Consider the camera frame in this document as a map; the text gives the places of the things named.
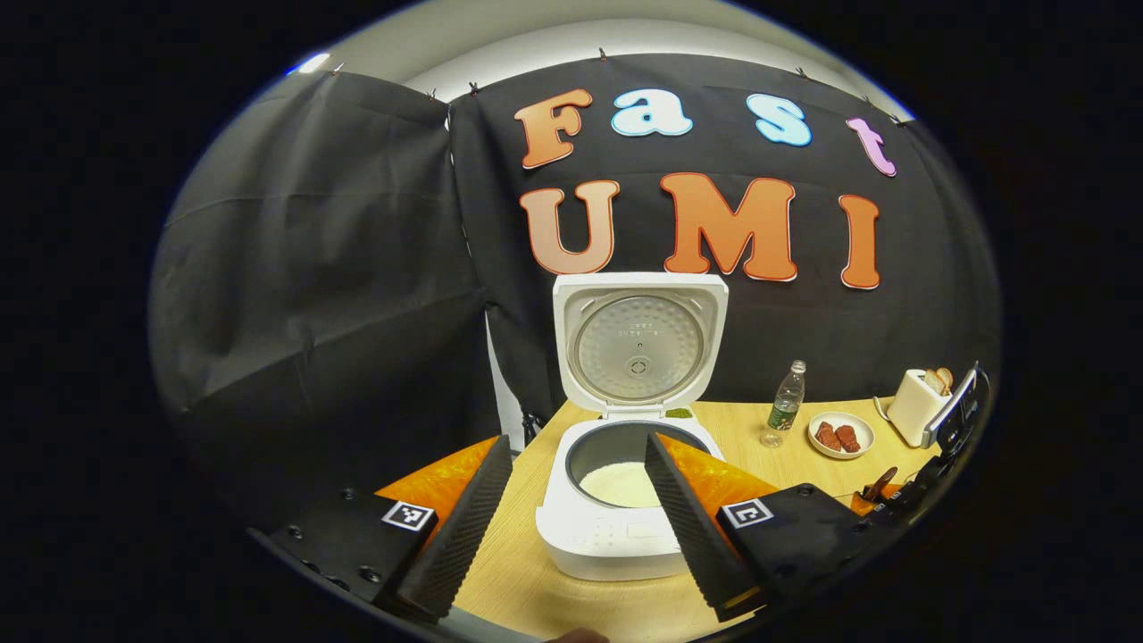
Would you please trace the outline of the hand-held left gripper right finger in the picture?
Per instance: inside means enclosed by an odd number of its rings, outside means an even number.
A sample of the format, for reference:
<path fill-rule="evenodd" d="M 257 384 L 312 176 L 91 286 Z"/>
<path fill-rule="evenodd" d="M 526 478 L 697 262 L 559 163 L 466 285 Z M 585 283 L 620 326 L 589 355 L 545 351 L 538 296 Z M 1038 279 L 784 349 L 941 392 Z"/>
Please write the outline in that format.
<path fill-rule="evenodd" d="M 809 483 L 776 489 L 664 434 L 645 468 L 703 598 L 726 622 L 823 589 L 880 541 L 880 522 Z"/>

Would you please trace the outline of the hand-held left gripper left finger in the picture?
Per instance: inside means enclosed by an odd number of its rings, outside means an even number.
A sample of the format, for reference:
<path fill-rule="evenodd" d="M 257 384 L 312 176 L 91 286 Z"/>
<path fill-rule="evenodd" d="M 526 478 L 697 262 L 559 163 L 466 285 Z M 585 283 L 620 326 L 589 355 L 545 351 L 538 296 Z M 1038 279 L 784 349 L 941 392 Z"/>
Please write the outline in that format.
<path fill-rule="evenodd" d="M 504 435 L 450 455 L 407 439 L 344 439 L 249 533 L 331 596 L 373 614 L 440 622 L 511 472 Z"/>

